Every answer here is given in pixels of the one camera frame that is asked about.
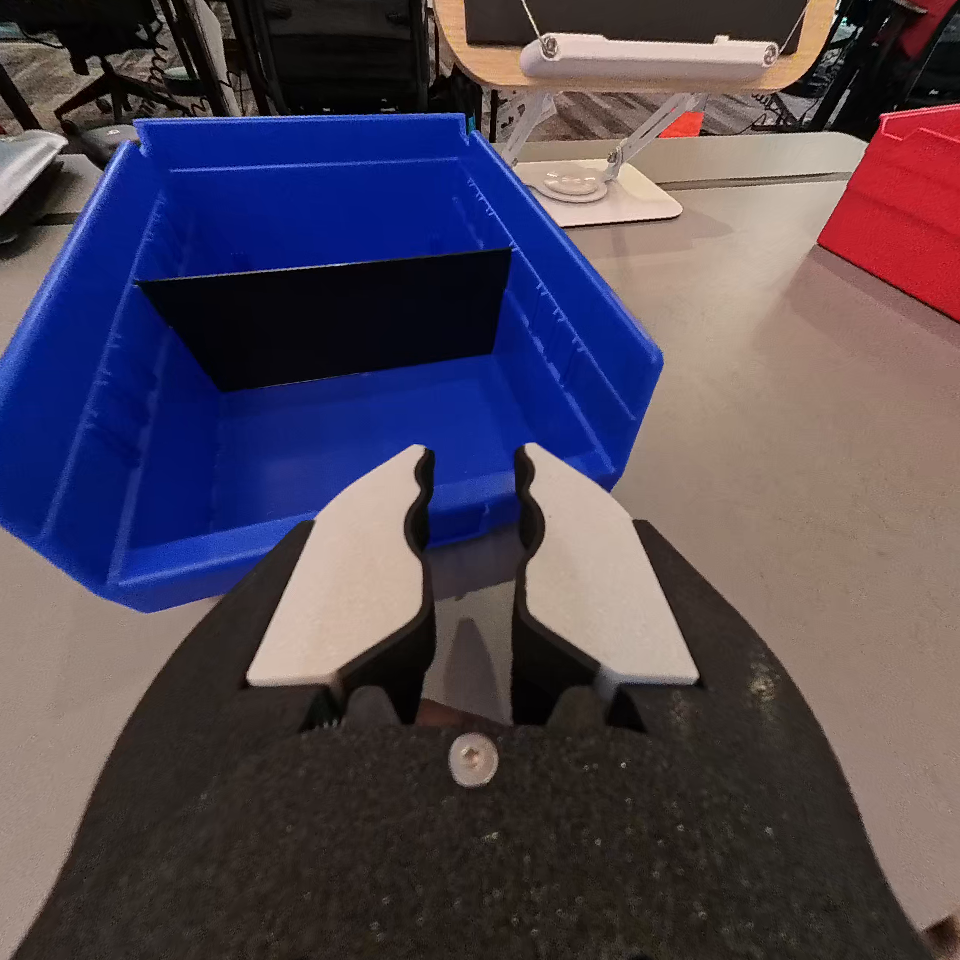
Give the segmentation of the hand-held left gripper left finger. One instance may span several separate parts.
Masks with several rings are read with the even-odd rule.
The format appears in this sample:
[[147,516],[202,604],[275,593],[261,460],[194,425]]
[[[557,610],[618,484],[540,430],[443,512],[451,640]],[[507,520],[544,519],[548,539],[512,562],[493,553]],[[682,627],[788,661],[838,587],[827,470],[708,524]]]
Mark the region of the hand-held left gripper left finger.
[[414,723],[436,655],[424,557],[435,463],[412,444],[315,516],[246,671],[250,687],[326,688],[338,707],[377,688]]

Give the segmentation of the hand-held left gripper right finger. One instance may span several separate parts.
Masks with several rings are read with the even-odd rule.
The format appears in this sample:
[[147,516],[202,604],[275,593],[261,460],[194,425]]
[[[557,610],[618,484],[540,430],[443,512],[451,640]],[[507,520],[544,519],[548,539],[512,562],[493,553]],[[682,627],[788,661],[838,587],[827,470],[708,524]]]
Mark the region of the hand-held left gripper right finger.
[[700,671],[639,530],[618,501],[541,445],[514,454],[522,556],[511,616],[511,719],[545,726],[586,690],[626,723],[633,688],[694,689]]

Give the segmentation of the blue plastic bin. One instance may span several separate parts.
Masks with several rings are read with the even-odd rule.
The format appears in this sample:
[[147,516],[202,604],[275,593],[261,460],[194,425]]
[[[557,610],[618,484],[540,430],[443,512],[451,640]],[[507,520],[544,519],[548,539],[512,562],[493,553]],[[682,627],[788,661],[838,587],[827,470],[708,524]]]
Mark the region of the blue plastic bin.
[[[151,614],[225,594],[420,444],[430,544],[514,523],[536,443],[610,491],[664,355],[458,114],[164,119],[110,162],[2,356],[2,528]],[[222,392],[139,281],[511,248],[493,352]]]

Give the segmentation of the red plastic bin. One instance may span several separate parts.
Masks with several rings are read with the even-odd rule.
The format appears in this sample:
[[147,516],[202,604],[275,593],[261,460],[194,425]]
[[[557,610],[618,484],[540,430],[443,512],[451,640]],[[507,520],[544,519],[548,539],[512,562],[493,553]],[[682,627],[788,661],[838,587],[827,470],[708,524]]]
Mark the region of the red plastic bin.
[[959,321],[959,105],[882,115],[818,245]]

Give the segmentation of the silver pouch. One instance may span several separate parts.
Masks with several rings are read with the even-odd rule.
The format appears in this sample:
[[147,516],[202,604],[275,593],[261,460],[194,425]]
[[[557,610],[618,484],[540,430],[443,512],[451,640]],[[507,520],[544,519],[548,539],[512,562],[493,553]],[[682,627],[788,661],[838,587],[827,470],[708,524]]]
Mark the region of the silver pouch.
[[66,149],[68,139],[43,129],[1,136],[1,216]]

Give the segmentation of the black mesh office chair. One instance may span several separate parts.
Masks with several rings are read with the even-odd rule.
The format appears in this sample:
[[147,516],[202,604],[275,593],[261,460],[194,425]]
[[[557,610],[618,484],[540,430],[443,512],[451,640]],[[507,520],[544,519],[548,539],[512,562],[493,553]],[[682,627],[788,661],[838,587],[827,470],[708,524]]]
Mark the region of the black mesh office chair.
[[428,112],[426,2],[253,1],[246,17],[278,114]]

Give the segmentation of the white folding stand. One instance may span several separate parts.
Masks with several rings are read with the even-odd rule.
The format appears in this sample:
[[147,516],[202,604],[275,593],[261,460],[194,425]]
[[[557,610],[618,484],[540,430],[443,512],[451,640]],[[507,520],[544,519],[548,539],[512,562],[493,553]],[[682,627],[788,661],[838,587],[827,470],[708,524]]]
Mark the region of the white folding stand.
[[762,79],[785,53],[804,21],[809,2],[784,39],[733,39],[718,33],[711,42],[609,39],[597,33],[544,32],[527,2],[522,7],[534,41],[519,56],[527,80],[546,80],[559,89],[574,80],[664,80],[677,89],[641,126],[621,140],[602,166],[594,161],[522,162],[534,129],[554,112],[551,89],[516,96],[512,126],[501,152],[504,162],[563,229],[668,222],[681,203],[630,162],[676,121],[696,113],[711,83],[744,86]]

